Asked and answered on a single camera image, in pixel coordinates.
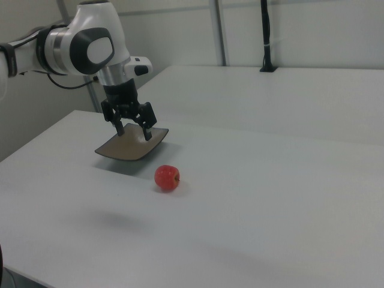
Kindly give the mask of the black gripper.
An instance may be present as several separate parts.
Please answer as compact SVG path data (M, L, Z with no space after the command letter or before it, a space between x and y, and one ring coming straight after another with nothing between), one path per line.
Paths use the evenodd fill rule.
M152 138L151 129L157 119L150 102L138 102L134 79L120 85L103 86L103 89L107 97L101 102L104 119L116 128L117 135L122 136L125 133L121 117L134 119L142 128L145 140L149 141Z

